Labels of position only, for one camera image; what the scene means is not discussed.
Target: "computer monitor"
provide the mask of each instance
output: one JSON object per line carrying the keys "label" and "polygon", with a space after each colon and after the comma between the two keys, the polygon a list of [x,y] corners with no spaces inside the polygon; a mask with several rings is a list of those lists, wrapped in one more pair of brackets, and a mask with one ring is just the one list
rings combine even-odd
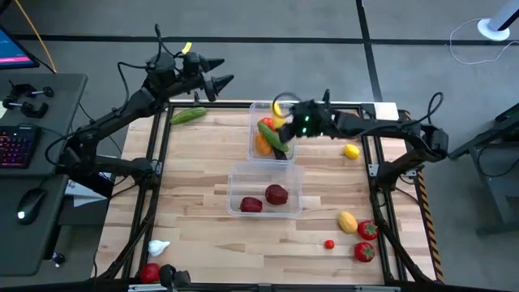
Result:
{"label": "computer monitor", "polygon": [[0,26],[0,70],[38,66],[40,63]]}

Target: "toy fruit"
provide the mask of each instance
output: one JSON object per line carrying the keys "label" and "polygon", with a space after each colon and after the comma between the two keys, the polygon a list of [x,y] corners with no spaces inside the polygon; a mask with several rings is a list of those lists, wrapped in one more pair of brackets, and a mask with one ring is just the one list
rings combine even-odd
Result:
{"label": "toy fruit", "polygon": [[344,155],[351,159],[357,159],[360,157],[360,150],[358,150],[357,146],[355,145],[347,144],[344,147]]}
{"label": "toy fruit", "polygon": [[279,140],[279,135],[275,131],[270,130],[270,128],[264,122],[258,122],[258,130],[265,136],[265,138],[267,138],[268,143],[271,144],[274,148],[278,148],[282,152],[289,151],[289,145],[283,144]]}
{"label": "toy fruit", "polygon": [[163,242],[160,240],[150,240],[148,243],[148,252],[151,256],[158,256],[160,255],[169,245],[171,242]]}
{"label": "toy fruit", "polygon": [[256,150],[259,154],[267,156],[270,155],[270,153],[272,153],[272,146],[270,146],[263,134],[258,133],[254,137],[254,143],[256,145]]}
{"label": "toy fruit", "polygon": [[355,233],[357,231],[357,221],[355,217],[348,212],[341,212],[337,218],[339,226],[348,234]]}
{"label": "toy fruit", "polygon": [[280,185],[270,185],[265,190],[265,199],[273,205],[286,204],[289,200],[289,192]]}
{"label": "toy fruit", "polygon": [[159,270],[161,266],[159,264],[151,263],[146,264],[140,270],[139,278],[143,284],[151,284],[159,281]]}
{"label": "toy fruit", "polygon": [[189,122],[192,119],[204,116],[207,113],[207,109],[204,107],[195,107],[192,109],[186,109],[182,112],[175,114],[171,117],[170,121],[172,125],[178,125],[183,122]]}
{"label": "toy fruit", "polygon": [[262,118],[260,119],[260,122],[264,122],[272,131],[275,131],[274,124],[272,121],[272,118]]}
{"label": "toy fruit", "polygon": [[275,103],[272,107],[272,104],[270,105],[270,110],[272,111],[272,121],[274,123],[274,129],[278,129],[283,124],[285,124],[285,119],[282,118],[283,113],[281,112],[281,107],[279,106],[279,103]]}
{"label": "toy fruit", "polygon": [[324,247],[326,247],[327,249],[332,249],[335,247],[335,243],[333,242],[333,240],[327,240],[324,242]]}
{"label": "toy fruit", "polygon": [[369,263],[375,257],[375,248],[370,243],[357,243],[354,248],[354,256],[363,263]]}
{"label": "toy fruit", "polygon": [[263,209],[263,203],[256,198],[245,197],[240,204],[240,210],[242,210],[242,212],[259,213],[261,209]]}
{"label": "toy fruit", "polygon": [[357,231],[362,238],[373,240],[379,234],[379,227],[377,227],[372,221],[362,221],[358,223]]}

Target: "green cucumber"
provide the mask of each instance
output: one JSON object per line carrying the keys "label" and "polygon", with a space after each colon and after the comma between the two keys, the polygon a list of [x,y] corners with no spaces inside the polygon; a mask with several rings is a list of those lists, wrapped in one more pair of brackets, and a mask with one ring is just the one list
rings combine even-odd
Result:
{"label": "green cucumber", "polygon": [[207,109],[204,107],[195,107],[192,109],[186,109],[178,114],[175,114],[173,117],[171,117],[172,125],[178,125],[183,122],[189,122],[195,118],[203,117],[207,113]]}
{"label": "green cucumber", "polygon": [[265,136],[265,138],[267,138],[267,142],[271,144],[274,148],[277,148],[282,152],[289,151],[289,145],[283,144],[279,140],[279,135],[275,131],[272,131],[266,123],[258,122],[258,130],[261,134]]}

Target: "yellow lemon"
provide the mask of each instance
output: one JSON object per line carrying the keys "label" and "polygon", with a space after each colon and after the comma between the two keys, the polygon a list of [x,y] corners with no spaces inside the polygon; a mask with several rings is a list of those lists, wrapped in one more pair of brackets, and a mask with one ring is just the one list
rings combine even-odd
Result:
{"label": "yellow lemon", "polygon": [[351,159],[357,159],[360,157],[360,150],[358,150],[357,146],[355,145],[347,144],[344,147],[344,155]]}

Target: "rgb keyboard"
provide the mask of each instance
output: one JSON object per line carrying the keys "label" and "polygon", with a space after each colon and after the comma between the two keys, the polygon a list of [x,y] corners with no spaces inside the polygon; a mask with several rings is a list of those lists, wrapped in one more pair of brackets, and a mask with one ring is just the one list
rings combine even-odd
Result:
{"label": "rgb keyboard", "polygon": [[28,168],[40,133],[39,127],[0,126],[0,168]]}

